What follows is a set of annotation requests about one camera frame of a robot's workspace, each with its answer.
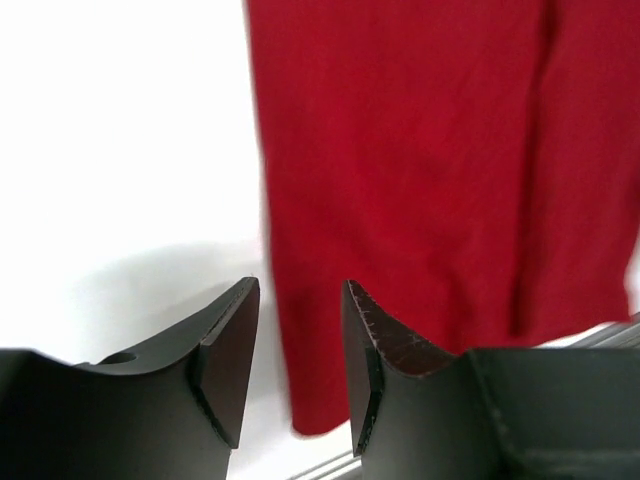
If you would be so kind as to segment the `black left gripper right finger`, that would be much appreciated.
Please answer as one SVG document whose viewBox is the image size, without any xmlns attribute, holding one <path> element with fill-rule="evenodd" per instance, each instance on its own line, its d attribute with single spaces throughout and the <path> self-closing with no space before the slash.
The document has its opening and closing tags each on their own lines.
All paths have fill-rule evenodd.
<svg viewBox="0 0 640 480">
<path fill-rule="evenodd" d="M 366 479 L 635 479 L 639 347 L 453 355 L 342 288 L 352 448 Z"/>
</svg>

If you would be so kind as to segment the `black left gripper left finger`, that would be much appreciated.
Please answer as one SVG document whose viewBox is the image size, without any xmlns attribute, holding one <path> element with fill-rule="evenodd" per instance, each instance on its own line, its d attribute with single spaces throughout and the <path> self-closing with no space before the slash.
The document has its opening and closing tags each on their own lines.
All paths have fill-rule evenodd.
<svg viewBox="0 0 640 480">
<path fill-rule="evenodd" d="M 260 286 L 96 364 L 1 353 L 5 479 L 223 479 L 238 446 Z"/>
</svg>

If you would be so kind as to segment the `red t shirt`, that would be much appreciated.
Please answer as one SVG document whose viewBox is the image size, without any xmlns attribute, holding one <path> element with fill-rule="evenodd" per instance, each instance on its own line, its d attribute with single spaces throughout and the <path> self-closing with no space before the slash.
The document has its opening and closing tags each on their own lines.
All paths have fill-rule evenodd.
<svg viewBox="0 0 640 480">
<path fill-rule="evenodd" d="M 441 348 L 629 316 L 635 1 L 251 1 L 294 430 L 348 418 L 341 286 Z"/>
</svg>

